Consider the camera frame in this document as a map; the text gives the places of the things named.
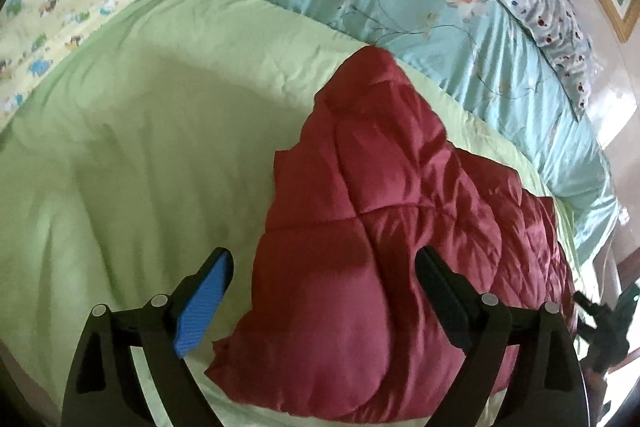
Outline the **dark red quilted puffer coat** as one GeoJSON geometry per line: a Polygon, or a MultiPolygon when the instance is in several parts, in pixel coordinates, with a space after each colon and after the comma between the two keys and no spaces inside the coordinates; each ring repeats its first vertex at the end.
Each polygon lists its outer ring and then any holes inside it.
{"type": "Polygon", "coordinates": [[[477,291],[576,322],[553,200],[450,143],[382,49],[337,69],[273,172],[252,306],[206,372],[234,402],[352,424],[430,416],[463,355],[416,280],[424,246],[477,291]]]}

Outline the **light green bed quilt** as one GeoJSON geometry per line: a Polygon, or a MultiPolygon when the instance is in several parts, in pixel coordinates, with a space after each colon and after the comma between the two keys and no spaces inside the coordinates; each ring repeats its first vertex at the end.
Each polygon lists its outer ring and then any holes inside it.
{"type": "Polygon", "coordinates": [[[1,339],[62,407],[90,309],[171,291],[218,246],[236,272],[207,332],[250,309],[273,156],[358,42],[262,0],[138,0],[1,135],[1,339]]]}

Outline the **grey dotted pillow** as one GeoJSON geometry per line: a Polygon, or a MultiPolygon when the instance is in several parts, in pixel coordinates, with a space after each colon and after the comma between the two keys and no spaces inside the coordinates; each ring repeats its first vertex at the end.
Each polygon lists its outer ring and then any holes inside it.
{"type": "Polygon", "coordinates": [[[498,0],[533,39],[558,77],[577,120],[587,115],[601,72],[590,35],[570,0],[498,0]]]}

